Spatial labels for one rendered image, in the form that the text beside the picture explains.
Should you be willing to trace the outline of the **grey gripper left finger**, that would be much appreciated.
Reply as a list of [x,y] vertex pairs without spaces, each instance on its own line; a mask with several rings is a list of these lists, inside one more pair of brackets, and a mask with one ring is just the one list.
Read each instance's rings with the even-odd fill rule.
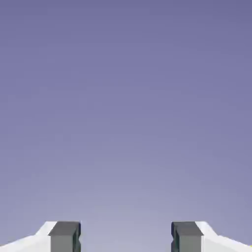
[[34,234],[0,246],[0,252],[81,252],[81,223],[46,221]]

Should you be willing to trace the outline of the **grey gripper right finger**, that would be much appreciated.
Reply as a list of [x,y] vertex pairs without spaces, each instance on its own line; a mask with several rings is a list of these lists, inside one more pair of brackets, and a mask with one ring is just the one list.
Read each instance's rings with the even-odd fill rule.
[[252,252],[252,246],[218,235],[205,221],[173,221],[171,252]]

